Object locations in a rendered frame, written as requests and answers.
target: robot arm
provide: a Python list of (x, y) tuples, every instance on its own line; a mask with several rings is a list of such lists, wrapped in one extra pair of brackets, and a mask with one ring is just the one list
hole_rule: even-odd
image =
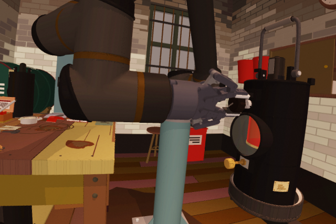
[(31, 33), (42, 51), (74, 54), (73, 64), (63, 67), (58, 81), (64, 114), (85, 121), (192, 119), (197, 120), (196, 129), (218, 124), (229, 110), (216, 103), (238, 95), (246, 99), (248, 94), (217, 68), (213, 1), (187, 0), (196, 68), (193, 82), (129, 71), (134, 1), (74, 0), (34, 22)]

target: wooden floor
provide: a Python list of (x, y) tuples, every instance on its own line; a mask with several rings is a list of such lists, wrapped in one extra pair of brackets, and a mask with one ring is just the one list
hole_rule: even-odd
[[(204, 163), (187, 165), (186, 177), (188, 179), (186, 179), (184, 188), (184, 200), (187, 199), (191, 203), (183, 204), (183, 210), (202, 224), (265, 224), (261, 219), (239, 208), (230, 200), (229, 196), (225, 195), (222, 198), (214, 196), (214, 199), (209, 199), (209, 197), (212, 197), (209, 196), (211, 192), (216, 190), (223, 192), (227, 189), (229, 176), (234, 172), (233, 170), (227, 170), (222, 161), (207, 163), (207, 160), (211, 161), (214, 158), (221, 157), (228, 157), (228, 155), (222, 151), (206, 151)], [(110, 181), (112, 182), (110, 189), (113, 184), (118, 184), (118, 187), (125, 184), (127, 188), (144, 193), (154, 193), (155, 183), (153, 185), (153, 182), (155, 181), (152, 180), (156, 179), (156, 166), (144, 167), (145, 160), (146, 157), (116, 157), (114, 174), (110, 175)], [(149, 163), (155, 164), (157, 160), (157, 157), (150, 157)], [(132, 180), (143, 180), (142, 185), (149, 183), (151, 186), (136, 188), (141, 183), (139, 181), (132, 183)], [(49, 221), (46, 223), (82, 224), (82, 210), (80, 208), (63, 209), (63, 211), (68, 216), (63, 222), (60, 219), (57, 222), (52, 222), (48, 218)], [(336, 218), (307, 201), (304, 202), (302, 214), (298, 221), (302, 224), (336, 224)]]

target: stool leg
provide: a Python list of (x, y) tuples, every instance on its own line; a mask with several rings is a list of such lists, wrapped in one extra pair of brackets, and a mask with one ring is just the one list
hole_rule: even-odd
[(154, 157), (156, 157), (156, 149), (159, 149), (159, 148), (157, 147), (157, 140), (158, 140), (158, 138), (159, 138), (159, 135), (156, 135), (156, 138), (155, 138)]
[(148, 161), (149, 161), (149, 156), (151, 155), (152, 146), (153, 146), (153, 142), (154, 142), (154, 137), (155, 137), (155, 135), (153, 134), (153, 136), (152, 136), (152, 141), (151, 141), (151, 145), (149, 146), (149, 151), (148, 151), (148, 155), (147, 155), (147, 159), (146, 159), (146, 163), (147, 163), (147, 164), (148, 164)]

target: workbench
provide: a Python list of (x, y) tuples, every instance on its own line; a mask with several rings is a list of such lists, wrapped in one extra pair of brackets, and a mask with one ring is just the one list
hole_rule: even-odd
[[(43, 118), (45, 114), (34, 116)], [(21, 128), (16, 134), (0, 132), (4, 147), (0, 152), (0, 206), (83, 207), (84, 224), (106, 224), (115, 123), (96, 125), (66, 119), (49, 123), (42, 119), (21, 125), (12, 119), (0, 123), (3, 125)], [(68, 146), (72, 141), (90, 144), (73, 148)], [(27, 218), (30, 220), (24, 223), (35, 223), (32, 216)]]

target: gold knob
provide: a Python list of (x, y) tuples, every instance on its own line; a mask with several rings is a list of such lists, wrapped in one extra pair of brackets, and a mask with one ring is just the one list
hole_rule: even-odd
[(232, 169), (235, 168), (236, 165), (246, 165), (246, 160), (242, 159), (241, 161), (234, 161), (232, 158), (227, 158), (224, 160), (224, 165), (226, 169)]

